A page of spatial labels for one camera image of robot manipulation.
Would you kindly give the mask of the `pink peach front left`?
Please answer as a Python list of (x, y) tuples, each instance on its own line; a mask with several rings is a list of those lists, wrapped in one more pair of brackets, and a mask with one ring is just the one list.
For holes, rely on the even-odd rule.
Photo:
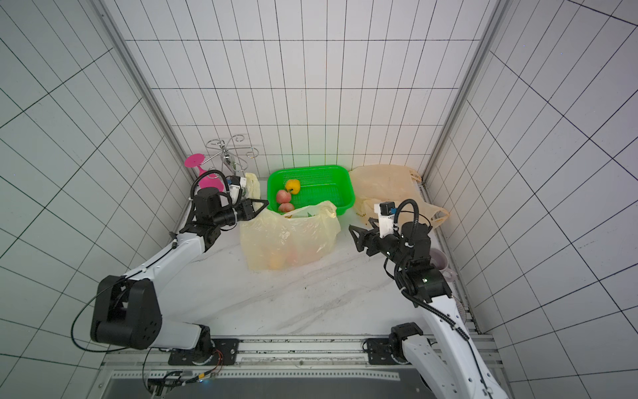
[(292, 203), (283, 203), (280, 204), (278, 211), (282, 214), (286, 214), (288, 212), (291, 212), (295, 210), (295, 206)]

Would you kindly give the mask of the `aluminium mounting rail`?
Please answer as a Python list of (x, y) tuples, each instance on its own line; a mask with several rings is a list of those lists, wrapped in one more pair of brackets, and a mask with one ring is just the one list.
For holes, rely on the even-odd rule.
[(199, 362), (184, 350), (122, 351), (107, 355), (101, 368), (119, 378), (161, 380), (177, 370), (185, 378), (209, 371), (218, 377), (389, 377), (382, 368), (408, 367), (392, 353), (388, 337), (215, 337), (214, 353)]

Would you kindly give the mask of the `pink plastic wine glass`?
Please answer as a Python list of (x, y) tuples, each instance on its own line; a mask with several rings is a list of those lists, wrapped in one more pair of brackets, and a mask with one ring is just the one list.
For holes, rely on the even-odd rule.
[[(199, 172), (199, 175), (201, 176), (205, 172), (203, 165), (208, 161), (209, 161), (209, 158), (207, 158), (204, 154), (192, 154), (184, 161), (184, 165), (187, 168), (196, 169)], [(225, 188), (223, 181), (217, 175), (204, 177), (204, 179), (202, 179), (202, 181), (199, 182), (199, 187), (201, 189), (216, 188), (220, 192), (224, 192), (224, 188)]]

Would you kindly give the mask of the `green plastic basket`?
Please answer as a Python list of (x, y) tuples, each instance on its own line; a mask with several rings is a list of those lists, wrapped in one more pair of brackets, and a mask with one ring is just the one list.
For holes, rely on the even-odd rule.
[(337, 207), (337, 214), (343, 215), (355, 204), (355, 193), (349, 172), (341, 166), (309, 166), (276, 171), (267, 180), (268, 208), (277, 212), (277, 192), (285, 188), (290, 180), (297, 180), (300, 192), (292, 195), (296, 209), (330, 201)]

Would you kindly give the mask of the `pink peach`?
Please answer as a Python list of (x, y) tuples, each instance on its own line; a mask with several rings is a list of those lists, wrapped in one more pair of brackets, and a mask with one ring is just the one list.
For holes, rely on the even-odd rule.
[(292, 199), (291, 193), (286, 190), (280, 190), (276, 194), (276, 201), (278, 204), (290, 203), (291, 199)]
[(288, 212), (291, 212), (295, 210), (295, 206), (292, 203), (283, 203), (280, 204), (278, 211), (282, 214), (286, 214)]

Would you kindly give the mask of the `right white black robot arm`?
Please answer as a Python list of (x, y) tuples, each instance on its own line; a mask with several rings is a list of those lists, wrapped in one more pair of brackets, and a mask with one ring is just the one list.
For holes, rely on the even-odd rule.
[(392, 277), (400, 294), (422, 312), (435, 337), (435, 352), (415, 323), (393, 327), (390, 352), (397, 362), (407, 362), (438, 398), (505, 398), (507, 392), (488, 369), (462, 323), (452, 290), (430, 257), (430, 226), (408, 222), (400, 231), (382, 234), (350, 226), (358, 252), (381, 254), (393, 264)]

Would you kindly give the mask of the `plain beige plastic bag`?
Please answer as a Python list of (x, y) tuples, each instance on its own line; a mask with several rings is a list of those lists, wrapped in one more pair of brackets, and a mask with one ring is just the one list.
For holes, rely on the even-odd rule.
[(350, 178), (356, 198), (353, 208), (366, 227), (370, 227), (370, 218), (377, 218), (374, 205), (381, 202), (399, 205), (413, 199), (419, 207), (420, 223), (428, 220), (434, 229), (450, 216), (446, 209), (424, 201), (418, 187), (422, 179), (408, 166), (361, 166), (350, 172)]

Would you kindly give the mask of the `yellow printed plastic bag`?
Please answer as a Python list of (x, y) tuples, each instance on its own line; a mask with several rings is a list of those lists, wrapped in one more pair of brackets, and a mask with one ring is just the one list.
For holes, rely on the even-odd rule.
[(334, 249), (342, 228), (337, 207), (326, 200), (282, 214), (268, 207), (239, 224), (249, 269), (282, 270), (319, 261)]

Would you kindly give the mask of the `silver metal glass rack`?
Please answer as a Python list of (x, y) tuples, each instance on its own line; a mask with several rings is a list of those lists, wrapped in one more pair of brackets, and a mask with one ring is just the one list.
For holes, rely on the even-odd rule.
[(246, 144), (243, 134), (227, 138), (215, 138), (205, 143), (210, 151), (209, 159), (218, 157), (233, 175), (244, 175), (249, 169), (249, 160), (256, 160), (260, 153), (257, 147)]

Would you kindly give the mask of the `yellow bell pepper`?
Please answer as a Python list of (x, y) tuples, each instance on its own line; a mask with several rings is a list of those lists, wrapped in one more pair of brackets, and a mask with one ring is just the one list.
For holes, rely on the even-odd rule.
[(301, 183), (299, 180), (288, 180), (284, 187), (288, 193), (295, 196), (301, 190)]

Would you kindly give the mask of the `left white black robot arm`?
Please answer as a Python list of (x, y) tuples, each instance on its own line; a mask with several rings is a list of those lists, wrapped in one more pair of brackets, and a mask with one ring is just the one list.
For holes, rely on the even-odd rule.
[(216, 355), (210, 329), (165, 319), (158, 293), (194, 259), (211, 249), (222, 232), (255, 219), (267, 209), (265, 199), (233, 196), (215, 188), (197, 191), (184, 227), (141, 266), (98, 285), (90, 336), (94, 342), (132, 349), (176, 351), (195, 365)]

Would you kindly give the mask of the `purple mug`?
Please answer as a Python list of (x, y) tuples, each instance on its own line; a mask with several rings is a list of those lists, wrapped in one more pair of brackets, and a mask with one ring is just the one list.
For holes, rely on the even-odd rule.
[(458, 279), (458, 274), (453, 271), (450, 261), (443, 251), (432, 248), (430, 250), (430, 258), (433, 266), (442, 273), (448, 283), (453, 283)]

